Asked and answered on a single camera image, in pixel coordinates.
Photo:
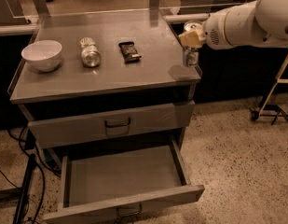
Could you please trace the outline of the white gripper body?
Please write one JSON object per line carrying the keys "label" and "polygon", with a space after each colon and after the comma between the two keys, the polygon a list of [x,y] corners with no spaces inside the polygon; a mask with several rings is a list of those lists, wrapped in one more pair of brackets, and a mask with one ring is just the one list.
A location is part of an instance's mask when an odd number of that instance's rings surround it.
{"label": "white gripper body", "polygon": [[259,44],[256,2],[219,10],[203,23],[205,42],[212,49],[232,49]]}

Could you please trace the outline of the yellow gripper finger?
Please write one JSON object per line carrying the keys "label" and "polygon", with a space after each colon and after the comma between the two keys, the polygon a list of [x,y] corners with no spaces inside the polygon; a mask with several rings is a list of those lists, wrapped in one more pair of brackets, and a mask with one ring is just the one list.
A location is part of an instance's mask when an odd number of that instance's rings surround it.
{"label": "yellow gripper finger", "polygon": [[202,30],[190,30],[179,35],[181,45],[184,47],[201,48],[206,43]]}

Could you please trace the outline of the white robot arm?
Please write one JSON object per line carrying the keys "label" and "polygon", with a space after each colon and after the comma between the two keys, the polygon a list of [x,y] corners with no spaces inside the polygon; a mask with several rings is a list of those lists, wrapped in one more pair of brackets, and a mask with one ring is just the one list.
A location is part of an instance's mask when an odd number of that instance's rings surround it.
{"label": "white robot arm", "polygon": [[179,39],[192,48],[288,48],[288,0],[256,0],[219,10]]}

